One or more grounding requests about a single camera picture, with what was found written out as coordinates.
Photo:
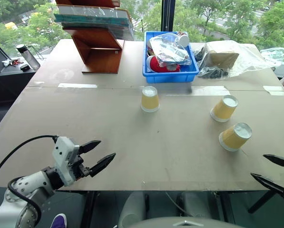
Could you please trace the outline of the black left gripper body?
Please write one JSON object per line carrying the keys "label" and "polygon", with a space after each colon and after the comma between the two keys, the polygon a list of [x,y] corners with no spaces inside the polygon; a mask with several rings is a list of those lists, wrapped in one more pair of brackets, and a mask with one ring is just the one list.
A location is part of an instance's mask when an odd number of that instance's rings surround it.
{"label": "black left gripper body", "polygon": [[79,154],[72,154],[70,156],[70,171],[74,180],[88,176],[88,168],[83,165],[84,160]]}

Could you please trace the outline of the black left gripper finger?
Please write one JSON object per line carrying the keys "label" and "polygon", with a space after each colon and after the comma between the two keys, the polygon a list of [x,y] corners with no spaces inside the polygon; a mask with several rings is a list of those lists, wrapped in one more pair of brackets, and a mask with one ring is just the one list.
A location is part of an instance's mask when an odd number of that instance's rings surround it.
{"label": "black left gripper finger", "polygon": [[88,153],[100,143],[101,143],[101,140],[93,140],[93,141],[87,142],[79,147],[78,153],[79,154]]}
{"label": "black left gripper finger", "polygon": [[112,153],[99,160],[96,165],[89,169],[89,176],[94,177],[103,171],[113,161],[115,156],[116,154]]}

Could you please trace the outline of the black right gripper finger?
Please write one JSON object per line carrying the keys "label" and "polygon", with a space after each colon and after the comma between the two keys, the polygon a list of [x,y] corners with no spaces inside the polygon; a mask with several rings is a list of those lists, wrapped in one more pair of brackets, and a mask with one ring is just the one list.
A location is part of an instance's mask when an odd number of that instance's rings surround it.
{"label": "black right gripper finger", "polygon": [[266,187],[273,193],[279,194],[280,196],[284,198],[284,186],[280,186],[276,184],[275,182],[273,182],[272,180],[270,180],[269,178],[263,175],[256,174],[256,173],[250,173],[250,174],[261,185],[263,185],[264,187]]}
{"label": "black right gripper finger", "polygon": [[271,162],[284,167],[284,157],[273,155],[273,154],[264,154],[263,156],[266,159],[270,160]]}

